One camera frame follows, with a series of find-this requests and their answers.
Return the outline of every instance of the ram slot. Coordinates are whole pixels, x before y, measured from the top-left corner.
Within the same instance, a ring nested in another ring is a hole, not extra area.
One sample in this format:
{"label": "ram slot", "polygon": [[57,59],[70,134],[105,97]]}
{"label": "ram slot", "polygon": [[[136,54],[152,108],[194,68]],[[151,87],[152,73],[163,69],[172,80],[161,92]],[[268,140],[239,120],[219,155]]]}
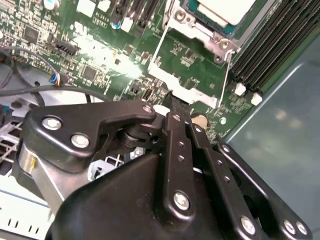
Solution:
{"label": "ram slot", "polygon": [[149,21],[151,20],[156,7],[158,5],[160,0],[149,0],[148,5],[146,6],[146,9],[142,13],[142,16],[140,17],[137,27],[135,29],[135,36],[137,38],[141,37],[141,35],[144,33]]}
{"label": "ram slot", "polygon": [[241,71],[246,67],[254,55],[257,54],[259,48],[264,44],[264,42],[267,41],[275,27],[286,17],[291,7],[296,3],[296,1],[287,0],[280,4],[270,19],[263,26],[262,30],[255,36],[253,41],[248,45],[243,54],[232,67],[232,71],[236,75],[240,75]]}
{"label": "ram slot", "polygon": [[319,28],[320,12],[317,13],[317,16],[313,18],[312,21],[307,24],[302,24],[299,32],[292,33],[290,37],[296,37],[294,41],[287,43],[287,47],[285,51],[281,51],[276,56],[275,59],[270,60],[267,63],[267,68],[261,71],[257,76],[252,76],[253,79],[256,79],[255,83],[252,86],[252,90],[256,91],[262,88],[266,82],[270,79],[270,77],[279,69],[279,67],[287,60],[288,56],[290,56],[297,47],[308,37],[310,33],[312,33],[316,28]]}
{"label": "ram slot", "polygon": [[295,44],[295,42],[300,38],[305,39],[307,37],[307,35],[304,35],[303,32],[305,29],[309,29],[312,25],[314,25],[314,21],[319,18],[319,9],[320,2],[316,1],[316,5],[312,11],[306,11],[303,14],[303,19],[292,26],[292,30],[285,36],[284,41],[282,41],[280,44],[277,44],[272,54],[262,62],[256,71],[254,71],[252,76],[250,76],[250,79],[254,80],[252,83],[254,87],[257,87],[260,78],[262,78],[263,75],[268,71],[273,62],[275,62],[280,55],[283,55],[287,52],[287,48],[290,45]]}
{"label": "ram slot", "polygon": [[312,0],[299,1],[299,4],[291,8],[285,20],[277,25],[270,36],[269,41],[265,42],[265,44],[259,49],[259,52],[250,60],[250,63],[247,65],[245,70],[242,71],[241,77],[245,82],[248,82],[248,79],[252,79],[249,77],[255,72],[256,68],[260,66],[261,62],[264,62],[266,57],[274,56],[274,48],[276,45],[281,45],[281,41],[283,40],[283,37],[286,36],[286,32],[294,28],[296,21],[299,20],[303,13],[301,8],[304,7],[303,10],[308,11],[309,8],[307,6],[311,1]]}

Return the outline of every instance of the green circuit board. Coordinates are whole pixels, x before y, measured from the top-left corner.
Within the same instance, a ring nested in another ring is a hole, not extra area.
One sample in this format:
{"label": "green circuit board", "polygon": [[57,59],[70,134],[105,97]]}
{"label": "green circuit board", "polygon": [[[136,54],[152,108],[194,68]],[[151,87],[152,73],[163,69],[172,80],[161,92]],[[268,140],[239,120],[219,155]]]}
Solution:
{"label": "green circuit board", "polygon": [[[159,1],[151,23],[138,38],[133,34],[134,26],[129,33],[112,28],[109,19],[114,10],[112,4],[107,12],[103,12],[97,7],[98,0],[91,2],[95,7],[92,16],[88,16],[77,9],[79,0],[61,0],[57,11],[45,10],[41,0],[0,0],[0,30],[4,35],[0,44],[37,52],[66,73],[71,85],[93,89],[115,101],[139,99],[146,91],[151,91],[147,102],[161,104],[168,92],[167,87],[148,75],[147,68],[163,33],[165,1]],[[274,1],[270,11],[260,20],[257,32],[279,2]],[[257,0],[248,13],[250,18],[242,26],[247,26],[265,3],[266,0]],[[243,28],[239,28],[241,33],[245,31]],[[315,35],[311,34],[297,51],[303,51]],[[52,41],[50,38],[74,43],[79,47],[77,55],[62,57],[48,44]],[[14,54],[20,56],[19,61],[50,72],[35,57],[24,52]],[[292,55],[287,63],[291,63],[297,54]],[[186,89],[197,88],[208,96],[220,97],[226,65],[215,64],[214,55],[201,42],[172,30],[165,37],[155,63],[177,77]],[[277,74],[285,69],[285,66],[280,68]],[[271,78],[268,88],[276,80],[276,77]],[[190,109],[192,113],[206,114],[209,120],[206,132],[213,140],[216,135],[224,137],[252,107],[247,99],[226,91],[219,109],[212,109],[201,102],[196,102]],[[220,123],[221,118],[226,118],[225,124]]]}

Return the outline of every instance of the expansion slot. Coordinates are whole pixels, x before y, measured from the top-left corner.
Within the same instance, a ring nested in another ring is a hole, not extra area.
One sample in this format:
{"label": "expansion slot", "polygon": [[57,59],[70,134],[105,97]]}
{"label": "expansion slot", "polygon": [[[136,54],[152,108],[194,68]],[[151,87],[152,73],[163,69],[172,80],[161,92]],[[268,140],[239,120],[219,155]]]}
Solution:
{"label": "expansion slot", "polygon": [[142,16],[140,17],[137,27],[135,29],[134,35],[139,38],[144,33],[149,21],[151,20],[156,7],[158,5],[160,0],[149,0],[148,5],[144,9],[144,12],[142,13]]}
{"label": "expansion slot", "polygon": [[134,22],[139,19],[139,16],[141,15],[142,10],[144,9],[146,4],[147,2],[145,0],[135,0],[133,2],[129,16],[133,19]]}
{"label": "expansion slot", "polygon": [[112,12],[110,21],[114,24],[121,21],[127,14],[132,0],[120,0]]}

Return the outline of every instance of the chip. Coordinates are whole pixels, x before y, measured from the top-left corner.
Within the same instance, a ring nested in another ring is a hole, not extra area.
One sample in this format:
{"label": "chip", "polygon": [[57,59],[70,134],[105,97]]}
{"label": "chip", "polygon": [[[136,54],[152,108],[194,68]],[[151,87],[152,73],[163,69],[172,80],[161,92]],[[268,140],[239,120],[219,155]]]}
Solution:
{"label": "chip", "polygon": [[83,77],[88,80],[93,80],[95,79],[96,74],[97,70],[93,69],[90,66],[86,66],[83,72]]}
{"label": "chip", "polygon": [[27,40],[29,43],[37,44],[39,37],[39,32],[32,27],[26,26],[24,29],[23,38]]}

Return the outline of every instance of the wire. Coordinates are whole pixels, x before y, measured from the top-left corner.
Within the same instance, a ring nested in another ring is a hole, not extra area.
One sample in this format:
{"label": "wire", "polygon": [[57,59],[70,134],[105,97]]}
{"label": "wire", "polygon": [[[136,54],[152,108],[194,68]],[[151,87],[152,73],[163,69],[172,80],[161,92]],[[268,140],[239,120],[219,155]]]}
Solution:
{"label": "wire", "polygon": [[30,51],[28,49],[25,49],[23,47],[18,47],[18,46],[0,46],[0,49],[26,52],[26,53],[33,55],[36,58],[40,59],[42,62],[44,62],[56,75],[59,74],[59,72],[47,60],[45,60],[42,56],[40,56],[39,54],[37,54],[33,51]]}
{"label": "wire", "polygon": [[31,94],[31,93],[44,92],[44,91],[78,92],[78,93],[91,95],[104,102],[112,101],[109,97],[90,89],[79,88],[76,86],[56,86],[56,85],[36,86],[36,87],[16,89],[16,90],[2,90],[0,91],[0,97],[7,97],[7,96],[14,96],[14,95],[21,95],[21,94]]}
{"label": "wire", "polygon": [[85,95],[85,99],[86,99],[86,103],[87,103],[87,104],[90,104],[90,103],[91,103],[91,97],[90,97],[90,95],[86,94],[86,95]]}
{"label": "wire", "polygon": [[10,59],[10,70],[7,74],[7,76],[5,77],[4,81],[0,84],[0,90],[3,89],[5,86],[8,85],[8,83],[10,82],[13,74],[14,74],[14,71],[13,71],[13,65],[14,65],[14,59],[12,58],[12,56],[6,52],[6,51],[0,51],[0,53],[4,54],[6,57],[8,57]]}
{"label": "wire", "polygon": [[[17,65],[15,63],[13,63],[12,70],[13,70],[13,74],[15,75],[15,77],[20,81],[20,83],[22,83],[22,85],[24,85],[24,87],[26,87],[26,88],[32,88],[33,87],[22,76],[22,74],[20,73],[20,71],[19,71],[19,69],[18,69],[18,67],[17,67]],[[43,97],[40,95],[39,92],[33,92],[33,93],[31,93],[31,95],[35,99],[35,101],[36,101],[36,103],[38,104],[39,107],[44,107],[46,105]]]}

